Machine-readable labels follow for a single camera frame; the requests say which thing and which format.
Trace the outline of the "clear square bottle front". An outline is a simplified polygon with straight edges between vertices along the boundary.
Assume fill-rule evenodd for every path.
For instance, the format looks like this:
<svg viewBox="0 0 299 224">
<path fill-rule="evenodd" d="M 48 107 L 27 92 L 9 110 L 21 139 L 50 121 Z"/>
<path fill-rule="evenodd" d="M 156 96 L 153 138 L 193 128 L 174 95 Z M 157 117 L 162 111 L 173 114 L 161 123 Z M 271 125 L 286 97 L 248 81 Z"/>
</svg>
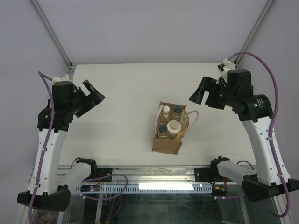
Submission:
<svg viewBox="0 0 299 224">
<path fill-rule="evenodd" d="M 160 123 L 160 124 L 158 124 L 157 138 L 158 139 L 168 139 L 169 138 L 169 133 L 168 133 L 168 129 L 167 129 L 167 124 L 166 123 Z"/>
</svg>

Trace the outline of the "clear square bottle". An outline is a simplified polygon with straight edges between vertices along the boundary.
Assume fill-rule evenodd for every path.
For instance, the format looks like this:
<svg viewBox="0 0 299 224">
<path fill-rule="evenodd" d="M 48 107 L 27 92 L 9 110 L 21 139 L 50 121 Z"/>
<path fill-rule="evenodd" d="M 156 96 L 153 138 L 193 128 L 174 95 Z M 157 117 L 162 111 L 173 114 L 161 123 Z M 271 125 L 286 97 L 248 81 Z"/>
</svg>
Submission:
<svg viewBox="0 0 299 224">
<path fill-rule="evenodd" d="M 182 113 L 183 113 L 182 105 L 174 105 L 171 112 L 171 120 L 176 120 L 178 122 L 181 121 Z"/>
<path fill-rule="evenodd" d="M 167 129 L 167 124 L 166 123 L 160 123 L 160 124 L 158 124 L 157 138 L 158 139 L 168 139 L 169 138 L 169 133 L 168 133 L 168 129 Z"/>
</svg>

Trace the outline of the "beige squeeze tube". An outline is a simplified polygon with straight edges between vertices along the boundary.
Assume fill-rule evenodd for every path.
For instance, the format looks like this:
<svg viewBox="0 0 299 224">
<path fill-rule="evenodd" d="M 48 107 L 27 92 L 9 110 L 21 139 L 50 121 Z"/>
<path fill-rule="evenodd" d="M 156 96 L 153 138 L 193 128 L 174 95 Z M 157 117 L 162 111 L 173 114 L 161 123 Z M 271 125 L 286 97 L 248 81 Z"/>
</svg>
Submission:
<svg viewBox="0 0 299 224">
<path fill-rule="evenodd" d="M 185 130 L 179 132 L 179 133 L 173 138 L 173 140 L 174 140 L 174 141 L 178 141 L 178 142 L 180 142 L 180 141 L 182 140 L 182 138 L 184 137 L 184 135 L 185 135 Z"/>
</svg>

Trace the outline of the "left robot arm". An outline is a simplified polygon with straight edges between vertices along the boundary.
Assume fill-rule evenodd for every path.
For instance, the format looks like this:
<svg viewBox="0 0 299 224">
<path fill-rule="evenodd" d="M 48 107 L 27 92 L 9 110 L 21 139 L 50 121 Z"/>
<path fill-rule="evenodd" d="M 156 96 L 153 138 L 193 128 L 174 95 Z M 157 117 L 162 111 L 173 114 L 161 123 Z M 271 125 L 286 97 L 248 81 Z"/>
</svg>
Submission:
<svg viewBox="0 0 299 224">
<path fill-rule="evenodd" d="M 85 80 L 86 95 L 72 81 L 58 81 L 49 89 L 47 106 L 38 115 L 39 145 L 28 189 L 18 194 L 17 202 L 34 209 L 65 211 L 71 193 L 83 181 L 98 176 L 94 159 L 79 159 L 62 180 L 58 180 L 59 159 L 70 123 L 101 103 L 105 96 Z"/>
</svg>

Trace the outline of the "burlap canvas tote bag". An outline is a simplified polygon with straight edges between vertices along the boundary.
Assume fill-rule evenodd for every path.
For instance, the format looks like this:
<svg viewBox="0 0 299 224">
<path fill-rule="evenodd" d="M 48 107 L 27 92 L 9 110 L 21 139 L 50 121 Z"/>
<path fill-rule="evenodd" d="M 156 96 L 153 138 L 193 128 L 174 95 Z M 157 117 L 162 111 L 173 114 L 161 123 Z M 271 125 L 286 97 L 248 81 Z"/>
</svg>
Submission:
<svg viewBox="0 0 299 224">
<path fill-rule="evenodd" d="M 185 105 L 159 102 L 154 122 L 153 152 L 178 155 L 185 134 L 198 122 L 197 110 L 186 111 Z"/>
</svg>

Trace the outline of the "clear square bottle rear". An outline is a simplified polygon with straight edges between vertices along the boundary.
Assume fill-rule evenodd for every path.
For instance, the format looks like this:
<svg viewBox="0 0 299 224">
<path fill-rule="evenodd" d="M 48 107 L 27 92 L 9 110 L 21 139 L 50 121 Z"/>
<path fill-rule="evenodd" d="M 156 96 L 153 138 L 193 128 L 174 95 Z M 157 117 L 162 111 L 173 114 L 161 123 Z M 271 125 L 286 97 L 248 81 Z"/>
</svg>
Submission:
<svg viewBox="0 0 299 224">
<path fill-rule="evenodd" d="M 176 120 L 178 122 L 181 121 L 182 113 L 183 113 L 182 105 L 174 105 L 171 112 L 171 120 Z"/>
</svg>

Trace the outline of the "yellow liquid bottle white cap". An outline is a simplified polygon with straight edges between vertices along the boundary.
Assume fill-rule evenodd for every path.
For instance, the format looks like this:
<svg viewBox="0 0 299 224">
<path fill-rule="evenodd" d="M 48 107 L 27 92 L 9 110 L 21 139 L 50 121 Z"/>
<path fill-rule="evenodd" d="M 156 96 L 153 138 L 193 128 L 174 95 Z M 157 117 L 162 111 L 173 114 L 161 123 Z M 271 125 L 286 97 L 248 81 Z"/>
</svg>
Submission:
<svg viewBox="0 0 299 224">
<path fill-rule="evenodd" d="M 170 107 L 168 105 L 164 106 L 162 109 L 162 121 L 168 123 L 171 120 Z"/>
</svg>

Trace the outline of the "small circuit board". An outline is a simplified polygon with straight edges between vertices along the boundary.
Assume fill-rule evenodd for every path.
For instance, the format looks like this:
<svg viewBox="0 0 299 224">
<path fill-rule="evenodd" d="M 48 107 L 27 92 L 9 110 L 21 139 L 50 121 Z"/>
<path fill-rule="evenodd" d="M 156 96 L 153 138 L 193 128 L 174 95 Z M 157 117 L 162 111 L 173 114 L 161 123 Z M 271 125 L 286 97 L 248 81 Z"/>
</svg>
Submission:
<svg viewBox="0 0 299 224">
<path fill-rule="evenodd" d="M 81 192 L 99 192 L 100 185 L 82 185 L 80 187 Z"/>
</svg>

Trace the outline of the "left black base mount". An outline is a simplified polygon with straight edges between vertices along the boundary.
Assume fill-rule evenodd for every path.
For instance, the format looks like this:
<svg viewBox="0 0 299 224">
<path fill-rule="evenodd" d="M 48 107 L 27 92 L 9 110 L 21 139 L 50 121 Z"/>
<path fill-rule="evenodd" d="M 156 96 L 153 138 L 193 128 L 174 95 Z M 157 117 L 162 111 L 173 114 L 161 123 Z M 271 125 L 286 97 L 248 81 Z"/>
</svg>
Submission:
<svg viewBox="0 0 299 224">
<path fill-rule="evenodd" d="M 99 177 L 104 177 L 104 176 L 108 176 L 111 175 L 113 173 L 113 168 L 111 167 L 97 167 L 97 171 L 96 171 L 96 178 Z M 101 183 L 110 183 L 112 181 L 111 177 L 108 178 L 104 178 L 101 180 L 96 180 L 97 184 L 101 184 Z"/>
</svg>

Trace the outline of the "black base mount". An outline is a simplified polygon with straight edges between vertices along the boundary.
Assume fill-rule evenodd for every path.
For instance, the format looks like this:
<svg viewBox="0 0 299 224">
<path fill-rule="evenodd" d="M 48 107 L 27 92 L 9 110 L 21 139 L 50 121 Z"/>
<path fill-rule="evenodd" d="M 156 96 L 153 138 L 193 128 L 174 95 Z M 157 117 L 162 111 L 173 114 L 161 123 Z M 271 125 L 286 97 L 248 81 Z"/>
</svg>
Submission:
<svg viewBox="0 0 299 224">
<path fill-rule="evenodd" d="M 209 167 L 194 168 L 194 177 L 196 182 L 207 182 L 212 185 L 217 180 Z"/>
<path fill-rule="evenodd" d="M 96 171 L 96 178 L 99 177 L 104 177 L 104 176 L 108 176 L 111 175 L 113 173 L 113 168 L 111 167 L 97 167 L 97 171 Z M 96 180 L 97 184 L 101 184 L 101 183 L 110 183 L 112 181 L 111 177 L 108 178 L 104 178 L 101 180 Z"/>
</svg>

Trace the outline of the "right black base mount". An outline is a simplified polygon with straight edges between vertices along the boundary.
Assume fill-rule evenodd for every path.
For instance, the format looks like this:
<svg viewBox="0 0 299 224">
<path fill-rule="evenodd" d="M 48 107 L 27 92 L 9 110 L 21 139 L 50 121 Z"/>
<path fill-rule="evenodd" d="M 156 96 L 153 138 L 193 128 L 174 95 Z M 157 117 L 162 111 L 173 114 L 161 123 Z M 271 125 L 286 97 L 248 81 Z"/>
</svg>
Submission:
<svg viewBox="0 0 299 224">
<path fill-rule="evenodd" d="M 207 182 L 212 185 L 217 180 L 209 167 L 194 168 L 194 177 L 196 182 Z"/>
</svg>

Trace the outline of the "aluminium mounting rail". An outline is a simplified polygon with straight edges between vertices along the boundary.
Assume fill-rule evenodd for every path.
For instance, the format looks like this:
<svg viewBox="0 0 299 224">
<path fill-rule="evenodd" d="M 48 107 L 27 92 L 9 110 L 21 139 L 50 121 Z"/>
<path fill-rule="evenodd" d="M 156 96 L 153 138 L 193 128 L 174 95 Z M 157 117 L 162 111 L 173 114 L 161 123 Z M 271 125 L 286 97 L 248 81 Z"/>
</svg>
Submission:
<svg viewBox="0 0 299 224">
<path fill-rule="evenodd" d="M 123 174 L 129 184 L 140 182 L 190 182 L 197 183 L 194 177 L 194 168 L 207 166 L 98 166 L 113 168 L 112 174 Z M 225 177 L 216 177 L 215 184 L 234 184 Z"/>
</svg>

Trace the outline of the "left aluminium frame post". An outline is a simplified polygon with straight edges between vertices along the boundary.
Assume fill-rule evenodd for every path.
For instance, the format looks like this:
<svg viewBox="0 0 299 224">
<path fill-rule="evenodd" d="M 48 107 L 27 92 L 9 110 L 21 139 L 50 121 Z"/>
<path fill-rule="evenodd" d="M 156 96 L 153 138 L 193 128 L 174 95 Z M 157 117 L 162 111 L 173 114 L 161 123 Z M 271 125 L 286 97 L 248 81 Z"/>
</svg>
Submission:
<svg viewBox="0 0 299 224">
<path fill-rule="evenodd" d="M 52 40 L 54 46 L 58 50 L 58 52 L 59 52 L 60 56 L 62 57 L 63 61 L 66 63 L 68 68 L 71 68 L 72 63 L 71 63 L 67 53 L 65 52 L 58 36 L 56 35 L 52 25 L 50 24 L 44 10 L 42 9 L 39 1 L 29 0 L 29 2 L 31 4 L 32 8 L 34 9 L 34 11 L 37 13 L 37 16 L 38 16 L 39 20 L 41 21 L 42 25 L 44 26 L 48 36 Z"/>
</svg>

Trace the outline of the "aluminium frame post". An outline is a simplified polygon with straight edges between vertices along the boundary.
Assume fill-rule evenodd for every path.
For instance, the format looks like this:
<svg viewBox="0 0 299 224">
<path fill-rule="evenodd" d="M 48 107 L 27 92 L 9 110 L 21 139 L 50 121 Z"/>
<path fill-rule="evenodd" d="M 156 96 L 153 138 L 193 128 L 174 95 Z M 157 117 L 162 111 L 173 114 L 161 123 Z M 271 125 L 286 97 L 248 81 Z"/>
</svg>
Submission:
<svg viewBox="0 0 299 224">
<path fill-rule="evenodd" d="M 264 7 L 262 8 L 257 20 L 255 21 L 252 29 L 249 32 L 249 35 L 247 36 L 247 39 L 245 40 L 241 52 L 248 51 L 252 43 L 254 42 L 260 28 L 262 27 L 262 24 L 264 20 L 266 19 L 267 15 L 269 14 L 272 7 L 275 5 L 277 1 L 276 0 L 267 0 Z"/>
<path fill-rule="evenodd" d="M 52 25 L 50 24 L 44 10 L 42 9 L 39 1 L 29 0 L 29 2 L 31 4 L 32 8 L 34 9 L 34 11 L 37 13 L 37 16 L 38 16 L 39 20 L 41 21 L 42 25 L 44 26 L 48 36 L 52 40 L 54 46 L 58 50 L 58 52 L 59 52 L 60 56 L 62 57 L 63 61 L 66 63 L 68 68 L 71 68 L 72 63 L 71 63 L 67 53 L 65 52 L 58 36 L 56 35 Z"/>
</svg>

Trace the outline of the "right aluminium frame post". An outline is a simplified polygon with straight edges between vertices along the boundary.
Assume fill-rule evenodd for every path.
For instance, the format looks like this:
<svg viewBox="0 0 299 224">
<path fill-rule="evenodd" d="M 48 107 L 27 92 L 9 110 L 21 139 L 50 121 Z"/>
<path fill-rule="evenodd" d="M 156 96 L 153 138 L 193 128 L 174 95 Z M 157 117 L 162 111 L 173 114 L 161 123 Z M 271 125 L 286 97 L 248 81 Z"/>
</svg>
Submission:
<svg viewBox="0 0 299 224">
<path fill-rule="evenodd" d="M 276 0 L 267 0 L 264 7 L 262 8 L 257 20 L 255 21 L 252 29 L 249 32 L 249 35 L 247 36 L 247 39 L 245 40 L 241 52 L 248 51 L 252 43 L 254 42 L 260 28 L 262 27 L 262 24 L 264 20 L 266 19 L 267 15 L 269 14 L 272 7 L 275 5 L 277 1 Z"/>
</svg>

